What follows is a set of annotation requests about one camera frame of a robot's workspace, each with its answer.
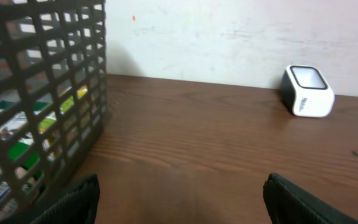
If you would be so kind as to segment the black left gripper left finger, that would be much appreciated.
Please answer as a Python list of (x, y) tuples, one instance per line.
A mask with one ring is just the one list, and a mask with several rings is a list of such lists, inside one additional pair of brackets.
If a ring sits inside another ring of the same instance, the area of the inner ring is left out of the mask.
[(91, 173), (0, 224), (94, 224), (99, 198), (98, 176)]

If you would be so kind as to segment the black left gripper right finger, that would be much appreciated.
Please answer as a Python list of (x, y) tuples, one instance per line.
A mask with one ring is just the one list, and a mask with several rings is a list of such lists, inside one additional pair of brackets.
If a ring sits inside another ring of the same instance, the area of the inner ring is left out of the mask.
[(273, 224), (358, 223), (278, 173), (269, 174), (263, 199)]

